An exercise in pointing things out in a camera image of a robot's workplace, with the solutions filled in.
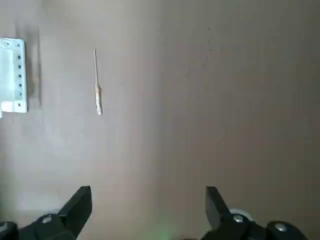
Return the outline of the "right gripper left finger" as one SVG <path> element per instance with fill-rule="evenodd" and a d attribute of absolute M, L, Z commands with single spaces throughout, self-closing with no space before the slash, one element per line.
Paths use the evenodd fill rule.
<path fill-rule="evenodd" d="M 48 213 L 19 228 L 15 222 L 0 223 L 2 240 L 76 240 L 92 213 L 90 186 L 80 187 L 57 213 Z"/>

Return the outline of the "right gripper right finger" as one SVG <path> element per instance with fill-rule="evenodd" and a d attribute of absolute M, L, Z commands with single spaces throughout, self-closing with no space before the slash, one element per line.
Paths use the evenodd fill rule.
<path fill-rule="evenodd" d="M 270 221 L 266 227 L 244 214 L 232 213 L 218 189 L 206 187 L 205 213 L 211 229 L 203 240 L 306 240 L 302 231 L 285 221 Z"/>

